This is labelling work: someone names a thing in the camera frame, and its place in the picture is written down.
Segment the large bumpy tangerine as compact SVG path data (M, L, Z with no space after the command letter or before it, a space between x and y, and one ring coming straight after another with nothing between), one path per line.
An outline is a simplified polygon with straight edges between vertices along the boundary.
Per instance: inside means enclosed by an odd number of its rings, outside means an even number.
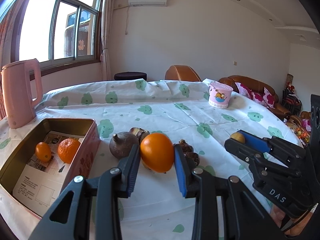
M80 144L81 143L74 138L67 138L61 141L57 148L59 158L64 163L71 164Z

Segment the sugarcane piece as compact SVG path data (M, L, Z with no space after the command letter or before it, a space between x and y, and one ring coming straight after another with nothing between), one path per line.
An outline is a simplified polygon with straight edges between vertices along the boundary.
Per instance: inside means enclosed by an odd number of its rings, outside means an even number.
M129 130L129 132L139 140L139 143L141 143L142 140L150 134L149 131L139 127L133 127Z

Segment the pink electric kettle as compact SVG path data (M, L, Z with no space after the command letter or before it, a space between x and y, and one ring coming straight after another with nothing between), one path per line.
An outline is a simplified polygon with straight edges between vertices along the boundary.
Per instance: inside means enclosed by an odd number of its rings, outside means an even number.
M33 99L30 71L34 72L37 97ZM16 129L35 118L35 106L43 97L40 63L37 59L16 61L2 67L4 107L10 128Z

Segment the small yellow-brown longan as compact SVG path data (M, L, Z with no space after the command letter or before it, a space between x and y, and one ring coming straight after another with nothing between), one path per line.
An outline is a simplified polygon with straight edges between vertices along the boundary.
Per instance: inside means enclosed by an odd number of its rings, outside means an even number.
M245 136L240 132L235 132L235 133L231 134L230 138L234 139L242 144L244 144L246 142Z

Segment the pink floral cushion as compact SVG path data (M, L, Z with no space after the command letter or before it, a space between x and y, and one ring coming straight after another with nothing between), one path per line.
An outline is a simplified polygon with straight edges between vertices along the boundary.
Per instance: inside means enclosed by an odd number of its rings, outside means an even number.
M252 101L262 105L266 108L274 108L275 99L267 88L264 88L263 93L255 92L249 89L246 85L236 82L235 83L239 94L251 99Z

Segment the brown leather sofa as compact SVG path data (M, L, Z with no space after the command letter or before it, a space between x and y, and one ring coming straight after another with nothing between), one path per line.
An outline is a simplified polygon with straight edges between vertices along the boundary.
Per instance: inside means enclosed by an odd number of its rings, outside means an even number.
M280 104L275 90L268 84L240 75L223 77L219 82L231 86L235 92L266 107L280 120L288 119L291 115L290 111Z

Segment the dark round stool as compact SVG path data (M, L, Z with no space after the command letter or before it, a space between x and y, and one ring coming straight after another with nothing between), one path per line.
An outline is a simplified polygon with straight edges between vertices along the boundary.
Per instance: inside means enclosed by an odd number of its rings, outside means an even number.
M126 80L136 80L144 79L147 80L147 74L143 72L121 72L114 75L115 81L126 81Z

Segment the printed leaflet in tin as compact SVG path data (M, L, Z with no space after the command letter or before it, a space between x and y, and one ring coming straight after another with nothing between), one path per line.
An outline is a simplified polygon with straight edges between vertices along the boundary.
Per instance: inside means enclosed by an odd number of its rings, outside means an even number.
M52 157L47 163L41 162L33 155L25 165L12 195L28 209L39 216L46 212L59 195L70 165L64 163L57 155L57 148L61 141L74 138L82 142L84 137L50 131L44 142L51 149Z

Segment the dark wrinkled date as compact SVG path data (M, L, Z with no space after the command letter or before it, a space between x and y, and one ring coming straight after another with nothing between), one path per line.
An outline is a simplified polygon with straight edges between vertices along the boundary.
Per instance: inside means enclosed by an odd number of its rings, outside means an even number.
M195 152L184 152L184 156L186 158L189 158L191 159L196 166L198 166L200 164L200 158L199 158L199 155Z
M193 146L189 145L184 139L181 139L178 143L174 144L174 146L180 146L184 155L194 153Z

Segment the small smooth orange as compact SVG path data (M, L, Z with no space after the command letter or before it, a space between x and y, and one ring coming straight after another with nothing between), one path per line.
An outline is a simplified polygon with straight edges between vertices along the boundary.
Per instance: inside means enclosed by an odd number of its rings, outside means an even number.
M51 160L52 152L47 143L39 142L35 147L35 155L41 162L47 163Z

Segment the brown round mangosteen fruit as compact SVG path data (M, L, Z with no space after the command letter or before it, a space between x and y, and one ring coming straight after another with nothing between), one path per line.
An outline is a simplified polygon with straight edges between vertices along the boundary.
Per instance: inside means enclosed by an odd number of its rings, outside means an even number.
M119 132L112 135L109 148L111 154L120 160L129 155L134 144L139 144L139 140L134 134L130 132Z

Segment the pink cartoon cup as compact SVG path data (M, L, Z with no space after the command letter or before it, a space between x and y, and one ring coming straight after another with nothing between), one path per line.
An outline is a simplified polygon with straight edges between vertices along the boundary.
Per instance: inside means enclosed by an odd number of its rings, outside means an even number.
M209 104L220 109L227 108L232 91L233 88L229 85L217 81L211 82L209 84Z

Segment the window with brown frame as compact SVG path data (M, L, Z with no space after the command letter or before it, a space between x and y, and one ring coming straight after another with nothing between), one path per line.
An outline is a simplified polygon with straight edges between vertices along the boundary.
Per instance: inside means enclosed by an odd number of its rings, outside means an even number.
M96 63L102 0L22 0L10 61L37 59L43 75Z

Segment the pink right curtain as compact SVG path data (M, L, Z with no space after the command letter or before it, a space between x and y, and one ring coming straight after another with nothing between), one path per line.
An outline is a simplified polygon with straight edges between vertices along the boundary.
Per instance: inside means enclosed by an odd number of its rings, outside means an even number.
M110 41L114 3L116 0L103 0L101 12L101 78L103 81L111 80L111 67L108 45Z

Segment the dark side shelf with items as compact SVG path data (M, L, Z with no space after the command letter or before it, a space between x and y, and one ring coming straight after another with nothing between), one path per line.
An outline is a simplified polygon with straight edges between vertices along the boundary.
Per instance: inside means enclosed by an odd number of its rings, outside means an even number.
M306 147L311 137L311 112L302 111L302 102L292 81L293 75L287 74L281 104L290 112L285 118L286 126L296 135L303 147Z

